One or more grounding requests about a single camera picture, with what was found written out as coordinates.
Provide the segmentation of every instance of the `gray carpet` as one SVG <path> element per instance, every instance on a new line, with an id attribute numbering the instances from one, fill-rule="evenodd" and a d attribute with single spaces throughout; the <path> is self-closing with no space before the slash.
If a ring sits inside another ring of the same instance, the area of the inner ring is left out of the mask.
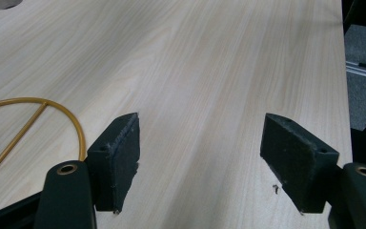
<path id="1" fill-rule="evenodd" d="M 345 38 L 346 61 L 366 63 L 366 27 L 352 25 Z M 366 76 L 347 72 L 351 127 L 363 130 L 366 123 Z"/>

